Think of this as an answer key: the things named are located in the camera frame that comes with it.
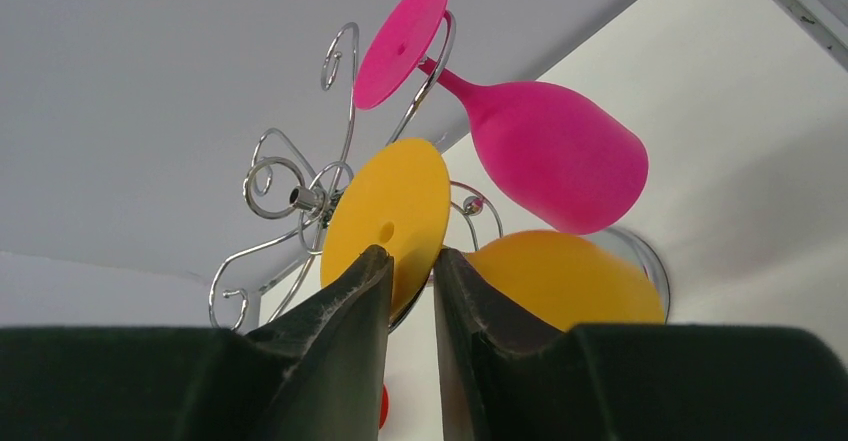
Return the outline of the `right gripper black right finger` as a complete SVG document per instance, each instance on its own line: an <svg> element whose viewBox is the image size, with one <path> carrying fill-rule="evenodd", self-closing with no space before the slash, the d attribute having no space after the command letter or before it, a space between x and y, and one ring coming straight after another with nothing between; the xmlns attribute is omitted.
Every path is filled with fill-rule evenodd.
<svg viewBox="0 0 848 441"><path fill-rule="evenodd" d="M798 328L582 324L566 332L457 250L434 267L447 440L843 440L847 372Z"/></svg>

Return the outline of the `yellow wine glass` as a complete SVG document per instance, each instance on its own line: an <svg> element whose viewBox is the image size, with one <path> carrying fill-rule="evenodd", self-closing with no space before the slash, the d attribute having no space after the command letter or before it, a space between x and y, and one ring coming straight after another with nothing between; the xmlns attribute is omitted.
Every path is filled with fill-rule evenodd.
<svg viewBox="0 0 848 441"><path fill-rule="evenodd" d="M430 142L410 138L384 148L353 177L332 215L322 286L378 245L394 260L389 318L398 320L435 265L450 211L448 170ZM561 331L579 323L665 320L643 270L574 235L521 231L463 258L497 292Z"/></svg>

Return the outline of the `red wine glass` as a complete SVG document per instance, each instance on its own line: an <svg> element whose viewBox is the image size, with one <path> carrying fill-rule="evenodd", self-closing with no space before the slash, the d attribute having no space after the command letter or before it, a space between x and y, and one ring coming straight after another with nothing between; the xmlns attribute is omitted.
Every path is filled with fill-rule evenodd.
<svg viewBox="0 0 848 441"><path fill-rule="evenodd" d="M385 422L388 418L389 406L390 406L390 401L389 401L388 389L387 389L386 385L383 385L382 386L382 397L381 397L381 403L380 403L380 416L379 416L379 423L378 423L379 429L382 429L383 426L385 425Z"/></svg>

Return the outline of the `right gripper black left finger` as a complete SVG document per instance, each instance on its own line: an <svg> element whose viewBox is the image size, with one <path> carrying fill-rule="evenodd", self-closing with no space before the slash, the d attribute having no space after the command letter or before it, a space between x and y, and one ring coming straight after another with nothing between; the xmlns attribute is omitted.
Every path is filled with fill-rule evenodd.
<svg viewBox="0 0 848 441"><path fill-rule="evenodd" d="M5 440L374 440L394 261L370 246L249 333L185 327L1 332Z"/></svg>

